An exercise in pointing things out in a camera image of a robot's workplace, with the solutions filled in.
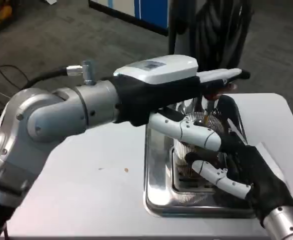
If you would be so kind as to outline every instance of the blue cabinet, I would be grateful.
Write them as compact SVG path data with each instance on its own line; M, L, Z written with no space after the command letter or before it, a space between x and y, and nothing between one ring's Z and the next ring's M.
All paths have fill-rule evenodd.
M168 27L168 0L90 0L163 29Z

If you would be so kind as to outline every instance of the robotic hand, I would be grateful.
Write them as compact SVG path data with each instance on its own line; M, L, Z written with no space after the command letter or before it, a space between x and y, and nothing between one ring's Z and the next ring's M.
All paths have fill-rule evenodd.
M250 201L274 239L293 238L293 198L266 164L265 154L241 142L240 137L218 135L166 107L201 94L214 94L249 74L238 68L207 72L197 69L192 57L168 55L124 66L114 76L91 85L53 93L29 88L12 97L0 125L0 234L41 173L50 152L66 137L107 123L129 121L133 126L148 124L169 137L204 149L237 153L253 186L211 178L217 173L212 168L205 178L217 179L218 187ZM192 157L188 161L202 174L204 168L198 166L205 162ZM256 176L261 171L264 177Z

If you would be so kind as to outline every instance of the black glove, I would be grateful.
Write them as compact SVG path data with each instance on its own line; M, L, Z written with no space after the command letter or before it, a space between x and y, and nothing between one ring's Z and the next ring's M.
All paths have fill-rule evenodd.
M293 207L293 197L286 184L273 173L256 147L242 145L236 154L244 177L253 184L246 200L262 226L264 218L274 209Z

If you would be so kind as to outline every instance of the gray carpet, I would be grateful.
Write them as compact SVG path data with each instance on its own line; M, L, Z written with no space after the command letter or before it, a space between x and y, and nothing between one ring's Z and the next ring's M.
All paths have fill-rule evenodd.
M255 14L240 64L252 78L239 82L238 92L278 93L293 112L293 0L253 2ZM20 18L0 32L0 65L14 64L32 78L91 58L100 78L125 64L165 55L167 42L164 36L88 8L87 0L58 0L52 6L25 0ZM3 71L17 85L24 84L16 70ZM38 86L53 90L81 82L80 77L56 78ZM0 92L12 96L16 91L0 75Z

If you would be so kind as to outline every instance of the metal wrist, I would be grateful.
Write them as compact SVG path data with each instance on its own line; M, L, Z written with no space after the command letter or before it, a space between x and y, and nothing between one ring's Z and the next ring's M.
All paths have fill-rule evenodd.
M293 207L280 206L263 220L268 235L273 240L293 239Z

